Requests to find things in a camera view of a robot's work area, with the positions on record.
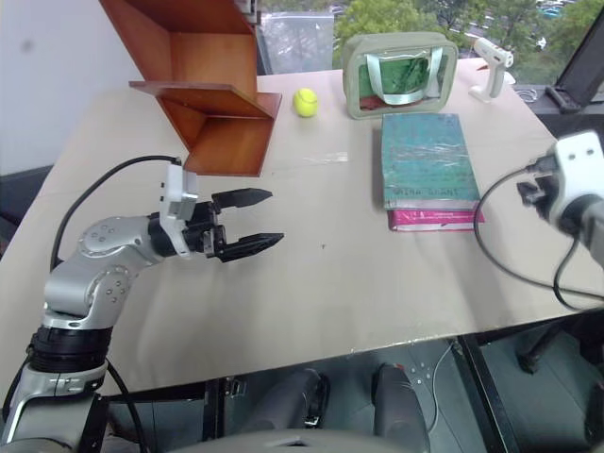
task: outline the stack of books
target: stack of books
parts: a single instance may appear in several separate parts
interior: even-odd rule
[[[381,163],[390,229],[472,229],[479,194],[458,115],[384,115]]]

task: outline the wooden shelf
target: wooden shelf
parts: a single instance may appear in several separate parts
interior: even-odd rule
[[[259,175],[281,95],[257,92],[254,29],[233,1],[100,1],[145,79],[130,86],[156,96],[186,167]]]

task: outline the window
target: window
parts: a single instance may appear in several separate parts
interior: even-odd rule
[[[361,33],[440,31],[475,57],[485,37],[514,53],[518,83],[550,85],[604,0],[261,0],[272,72],[341,68],[344,42]]]

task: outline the beige table surface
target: beige table surface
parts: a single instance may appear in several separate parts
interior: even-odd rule
[[[461,116],[484,191],[554,140],[510,87],[490,105],[467,94],[484,81],[486,74],[476,71],[480,64],[460,61],[443,112]],[[312,119],[298,118],[291,107],[294,90],[305,86],[320,99]],[[550,292],[496,270],[471,233],[389,231],[381,202],[380,120],[347,116],[341,72],[259,77],[259,89],[283,93],[260,178],[200,177],[198,185],[202,199],[243,187],[272,191],[269,200],[225,212],[222,220],[231,240],[261,231],[286,236],[253,258],[227,264],[202,256],[171,258],[143,271],[109,353],[132,390],[568,313]],[[108,168],[147,154],[186,154],[156,101],[129,89],[99,97],[0,261],[0,394],[41,320],[61,216]],[[99,219],[157,210],[164,171],[163,163],[145,163],[108,181],[76,212],[61,257]],[[513,184],[495,194],[485,216],[486,242],[501,259],[521,272],[552,278],[569,241],[522,206]],[[601,271],[584,250],[564,282],[603,287]]]

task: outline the tennis ball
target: tennis ball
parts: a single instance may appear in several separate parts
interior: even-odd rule
[[[319,108],[319,100],[313,90],[301,88],[294,94],[294,107],[298,115],[309,118],[316,114]]]

